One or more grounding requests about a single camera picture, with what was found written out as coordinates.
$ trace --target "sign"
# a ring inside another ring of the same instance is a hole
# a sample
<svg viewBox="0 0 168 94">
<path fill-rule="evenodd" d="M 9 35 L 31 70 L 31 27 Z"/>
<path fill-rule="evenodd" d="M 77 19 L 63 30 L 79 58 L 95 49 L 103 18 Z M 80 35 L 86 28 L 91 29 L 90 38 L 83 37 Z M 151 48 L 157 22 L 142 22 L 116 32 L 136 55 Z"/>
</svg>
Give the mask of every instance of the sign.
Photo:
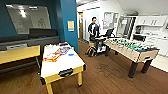
<svg viewBox="0 0 168 94">
<path fill-rule="evenodd" d="M 68 21 L 68 31 L 74 31 L 74 21 Z"/>
</svg>

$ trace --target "blue wall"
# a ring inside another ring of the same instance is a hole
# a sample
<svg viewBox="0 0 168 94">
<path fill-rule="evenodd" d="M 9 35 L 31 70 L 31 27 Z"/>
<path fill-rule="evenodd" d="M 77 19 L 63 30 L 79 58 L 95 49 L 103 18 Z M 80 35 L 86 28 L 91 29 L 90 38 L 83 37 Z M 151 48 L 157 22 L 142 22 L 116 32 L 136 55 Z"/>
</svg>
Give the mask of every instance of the blue wall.
<svg viewBox="0 0 168 94">
<path fill-rule="evenodd" d="M 78 52 L 77 14 L 75 0 L 1 0 L 0 2 L 0 37 L 18 36 L 6 4 L 45 6 L 49 12 L 52 29 L 56 29 L 61 42 L 68 42 Z M 74 21 L 73 32 L 68 31 L 67 21 Z"/>
<path fill-rule="evenodd" d="M 64 26 L 65 41 L 75 48 L 78 52 L 78 32 L 77 32 L 77 11 L 76 0 L 60 0 L 62 9 L 62 18 Z M 68 21 L 74 21 L 74 31 L 68 31 Z"/>
</svg>

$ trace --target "black shirt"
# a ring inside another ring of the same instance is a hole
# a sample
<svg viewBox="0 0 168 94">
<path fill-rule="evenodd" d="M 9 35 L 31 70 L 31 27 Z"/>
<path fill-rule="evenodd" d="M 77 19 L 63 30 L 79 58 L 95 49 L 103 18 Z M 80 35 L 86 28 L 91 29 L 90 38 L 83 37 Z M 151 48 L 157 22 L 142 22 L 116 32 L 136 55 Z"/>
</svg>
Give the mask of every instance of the black shirt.
<svg viewBox="0 0 168 94">
<path fill-rule="evenodd" d="M 94 25 L 94 24 L 91 23 L 88 27 L 88 32 L 90 31 L 91 33 L 94 34 L 94 35 L 90 34 L 90 37 L 99 37 L 99 26 L 97 24 L 95 24 L 95 27 L 92 30 L 92 25 Z"/>
</svg>

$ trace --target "colorful book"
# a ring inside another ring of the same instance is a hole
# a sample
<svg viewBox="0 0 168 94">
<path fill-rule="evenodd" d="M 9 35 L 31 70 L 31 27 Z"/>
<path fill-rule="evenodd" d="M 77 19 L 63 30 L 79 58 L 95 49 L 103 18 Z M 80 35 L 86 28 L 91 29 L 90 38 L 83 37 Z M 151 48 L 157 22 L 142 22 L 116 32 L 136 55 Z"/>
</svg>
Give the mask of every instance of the colorful book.
<svg viewBox="0 0 168 94">
<path fill-rule="evenodd" d="M 65 55 L 69 51 L 70 47 L 61 47 L 55 53 Z"/>
<path fill-rule="evenodd" d="M 58 53 L 50 53 L 49 55 L 43 58 L 43 61 L 56 62 L 60 56 L 61 54 Z"/>
</svg>

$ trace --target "man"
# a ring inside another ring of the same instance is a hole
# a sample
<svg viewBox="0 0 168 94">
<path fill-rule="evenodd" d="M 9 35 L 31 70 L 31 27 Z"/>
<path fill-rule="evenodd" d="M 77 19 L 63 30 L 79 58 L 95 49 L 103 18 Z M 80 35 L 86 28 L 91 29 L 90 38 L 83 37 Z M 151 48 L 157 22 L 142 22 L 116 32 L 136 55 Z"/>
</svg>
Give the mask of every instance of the man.
<svg viewBox="0 0 168 94">
<path fill-rule="evenodd" d="M 88 32 L 90 33 L 90 41 L 95 37 L 99 37 L 99 26 L 96 24 L 96 17 L 92 18 L 92 23 L 88 27 Z"/>
</svg>

